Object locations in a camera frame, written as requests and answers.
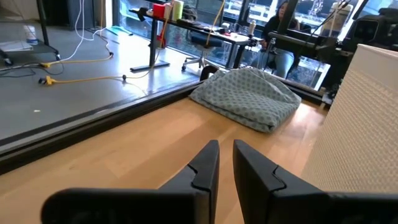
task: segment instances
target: woman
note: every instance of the woman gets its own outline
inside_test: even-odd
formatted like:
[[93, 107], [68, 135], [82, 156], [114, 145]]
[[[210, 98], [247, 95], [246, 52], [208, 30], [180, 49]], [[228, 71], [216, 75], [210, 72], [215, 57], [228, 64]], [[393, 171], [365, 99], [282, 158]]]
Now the woman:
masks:
[[[275, 53], [270, 53], [269, 49], [267, 50], [267, 46], [271, 41], [271, 38], [268, 36], [268, 33], [271, 31], [276, 31], [278, 29], [279, 23], [281, 22], [285, 10], [287, 7], [287, 1], [284, 1], [278, 8], [277, 14], [269, 19], [268, 23], [264, 27], [262, 31], [262, 38], [260, 40], [261, 51], [255, 56], [254, 60], [251, 63], [252, 67], [256, 67], [258, 69], [263, 69], [270, 62], [275, 62], [276, 64], [276, 75], [281, 78], [286, 78], [287, 72], [291, 68], [294, 63], [294, 55], [292, 52], [288, 52], [282, 49], [275, 49]], [[294, 17], [290, 22], [289, 29], [297, 29], [299, 30], [299, 22]]]

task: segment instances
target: folded blanket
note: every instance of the folded blanket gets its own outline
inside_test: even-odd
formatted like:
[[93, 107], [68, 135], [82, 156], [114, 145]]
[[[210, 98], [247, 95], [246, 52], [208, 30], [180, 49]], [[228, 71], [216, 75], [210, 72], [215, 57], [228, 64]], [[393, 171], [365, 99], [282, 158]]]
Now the folded blanket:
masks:
[[301, 98], [256, 68], [218, 70], [190, 98], [257, 131], [270, 133], [300, 105]]

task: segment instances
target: beige acoustic panel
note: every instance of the beige acoustic panel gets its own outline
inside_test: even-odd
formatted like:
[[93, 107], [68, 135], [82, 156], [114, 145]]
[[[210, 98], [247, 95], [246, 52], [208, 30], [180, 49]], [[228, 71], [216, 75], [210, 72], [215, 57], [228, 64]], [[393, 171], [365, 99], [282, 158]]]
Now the beige acoustic panel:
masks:
[[398, 192], [398, 56], [360, 45], [302, 178], [326, 191]]

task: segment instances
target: black jacket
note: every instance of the black jacket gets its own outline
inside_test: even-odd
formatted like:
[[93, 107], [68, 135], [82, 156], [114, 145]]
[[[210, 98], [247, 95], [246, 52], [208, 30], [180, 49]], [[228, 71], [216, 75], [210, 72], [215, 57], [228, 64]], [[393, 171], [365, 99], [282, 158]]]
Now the black jacket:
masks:
[[[266, 40], [268, 43], [271, 38], [268, 36], [269, 32], [276, 31], [278, 29], [280, 20], [278, 16], [272, 16], [267, 24], [264, 26], [264, 30], [262, 31], [261, 38]], [[289, 29], [294, 29], [297, 26], [298, 21], [296, 19], [292, 19], [289, 25]]]

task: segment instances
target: hardwood floor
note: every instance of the hardwood floor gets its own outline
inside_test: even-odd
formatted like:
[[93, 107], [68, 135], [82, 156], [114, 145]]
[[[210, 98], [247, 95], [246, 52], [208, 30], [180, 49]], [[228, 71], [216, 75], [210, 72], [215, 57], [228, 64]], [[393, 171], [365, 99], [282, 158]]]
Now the hardwood floor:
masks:
[[40, 223], [44, 200], [69, 187], [156, 189], [210, 139], [221, 148], [216, 223], [243, 223], [233, 140], [300, 175], [325, 115], [302, 103], [275, 133], [263, 134], [184, 99], [0, 176], [0, 223]]

